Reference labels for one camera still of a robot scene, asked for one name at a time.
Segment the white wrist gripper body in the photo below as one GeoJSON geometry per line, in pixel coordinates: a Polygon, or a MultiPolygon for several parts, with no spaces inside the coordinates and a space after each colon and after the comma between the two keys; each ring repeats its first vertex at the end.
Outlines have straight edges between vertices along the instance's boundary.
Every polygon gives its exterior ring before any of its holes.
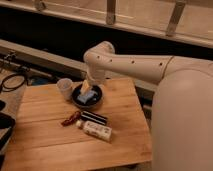
{"type": "Polygon", "coordinates": [[[89,67],[87,69],[86,79],[90,86],[104,84],[106,80],[105,71],[98,68],[89,67]]]}

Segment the yellow gripper tip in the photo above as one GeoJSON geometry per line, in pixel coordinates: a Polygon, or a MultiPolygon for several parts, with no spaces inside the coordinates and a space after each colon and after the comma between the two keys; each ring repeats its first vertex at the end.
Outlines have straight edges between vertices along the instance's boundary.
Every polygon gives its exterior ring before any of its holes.
{"type": "Polygon", "coordinates": [[[90,85],[88,83],[87,80],[84,80],[82,83],[82,87],[80,89],[80,94],[84,95],[85,93],[87,93],[90,90],[90,85]]]}

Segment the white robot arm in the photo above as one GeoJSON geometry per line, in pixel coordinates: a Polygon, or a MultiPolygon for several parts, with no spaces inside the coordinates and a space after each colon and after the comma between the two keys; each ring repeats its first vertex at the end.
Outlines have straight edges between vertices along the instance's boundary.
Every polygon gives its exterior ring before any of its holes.
{"type": "Polygon", "coordinates": [[[107,70],[157,86],[152,103],[152,171],[213,171],[213,60],[118,55],[103,41],[84,53],[91,85],[107,70]]]}

